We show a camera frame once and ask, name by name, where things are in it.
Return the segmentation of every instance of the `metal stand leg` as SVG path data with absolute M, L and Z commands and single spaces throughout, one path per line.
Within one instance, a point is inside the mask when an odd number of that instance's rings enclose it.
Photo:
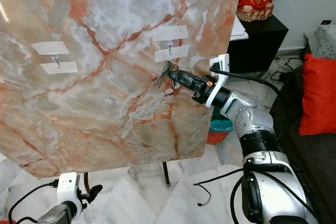
M 162 166 L 163 166 L 164 178 L 166 179 L 166 187 L 170 187 L 169 174 L 168 174 L 168 169 L 167 169 L 167 163 L 166 162 L 162 162 Z

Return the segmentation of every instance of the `robotic arm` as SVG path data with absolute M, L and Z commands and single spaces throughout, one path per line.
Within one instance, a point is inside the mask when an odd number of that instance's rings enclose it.
M 229 55 L 220 55 L 211 60 L 211 66 L 228 71 Z M 227 76 L 219 75 L 218 81 L 211 76 L 196 77 L 182 70 L 171 70 L 169 77 L 193 90 L 193 100 L 206 107 L 215 106 L 222 115 L 232 120 L 243 150 L 241 181 L 243 212 L 254 223 L 307 223 L 306 209 L 285 188 L 258 172 L 267 172 L 285 183 L 303 202 L 305 193 L 291 168 L 286 155 L 279 151 L 269 113 L 258 108 L 256 101 L 237 91 L 223 87 Z

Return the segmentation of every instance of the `metal hook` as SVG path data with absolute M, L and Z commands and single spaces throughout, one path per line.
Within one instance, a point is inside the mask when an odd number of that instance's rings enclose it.
M 51 57 L 51 59 L 54 61 L 54 62 L 56 62 L 57 63 L 57 65 L 58 65 L 58 67 L 57 68 L 60 68 L 61 66 L 60 66 L 60 64 L 59 64 L 59 55 L 53 55 L 52 57 Z

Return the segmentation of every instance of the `white wall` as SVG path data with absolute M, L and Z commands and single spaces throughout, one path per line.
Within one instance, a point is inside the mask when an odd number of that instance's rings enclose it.
M 273 14 L 289 31 L 280 49 L 306 46 L 304 31 L 323 20 L 336 24 L 336 0 L 273 0 Z

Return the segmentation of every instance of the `keys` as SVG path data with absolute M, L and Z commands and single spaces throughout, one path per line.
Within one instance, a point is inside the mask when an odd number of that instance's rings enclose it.
M 160 88 L 163 79 L 165 79 L 166 74 L 168 73 L 167 70 L 168 70 L 168 65 L 166 64 L 166 65 L 164 65 L 164 67 L 163 67 L 162 73 L 161 73 L 160 76 L 157 78 L 156 82 L 154 83 L 154 87 L 155 87 L 157 84 L 159 84 L 159 85 L 158 85 L 158 88 Z
M 176 63 L 171 62 L 171 61 L 167 61 L 166 65 L 164 65 L 163 69 L 162 69 L 162 73 L 160 74 L 160 76 L 157 78 L 156 82 L 154 83 L 154 87 L 157 85 L 158 88 L 160 88 L 163 80 L 167 80 L 167 76 L 168 73 L 172 70 L 174 70 L 174 66 L 176 66 L 177 69 L 179 69 L 179 67 L 177 66 Z

